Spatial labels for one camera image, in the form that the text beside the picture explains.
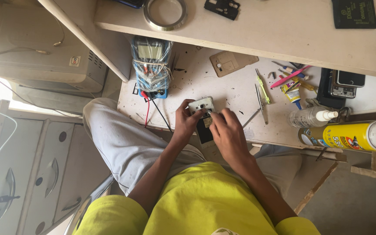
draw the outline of knee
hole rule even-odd
[[[94,112],[102,112],[108,109],[117,109],[117,101],[108,98],[96,98],[91,100],[85,105],[83,114],[84,116],[90,116]]]

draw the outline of shelf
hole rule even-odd
[[[329,0],[242,1],[235,21],[204,9],[204,3],[186,1],[187,21],[170,32],[149,27],[142,9],[110,0],[98,1],[94,23],[129,34],[376,76],[376,29],[335,29]]]

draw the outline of light gray pants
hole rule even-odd
[[[148,129],[118,112],[117,102],[112,99],[93,99],[84,107],[83,122],[86,132],[126,196],[168,145]],[[267,179],[285,198],[301,167],[302,157],[298,150],[264,145],[255,158]],[[196,154],[182,151],[167,179],[202,162],[204,160]]]

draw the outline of plastic wrap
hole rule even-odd
[[[139,89],[154,92],[169,88],[171,72],[168,61],[172,45],[172,41],[133,37],[133,67],[136,70]]]

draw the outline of white cabinet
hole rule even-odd
[[[73,130],[73,123],[49,123],[24,234],[40,234],[53,224]]]
[[[0,152],[0,196],[19,196],[0,203],[0,234],[14,235],[17,231],[24,197],[29,184],[43,121],[15,119],[18,127]],[[12,120],[4,120],[0,147],[15,127]]]
[[[110,174],[82,125],[75,125],[54,221],[76,209]]]
[[[15,197],[0,203],[0,235],[47,234],[110,171],[81,119],[0,111],[18,123],[0,152],[0,199]],[[14,128],[0,115],[0,147]]]

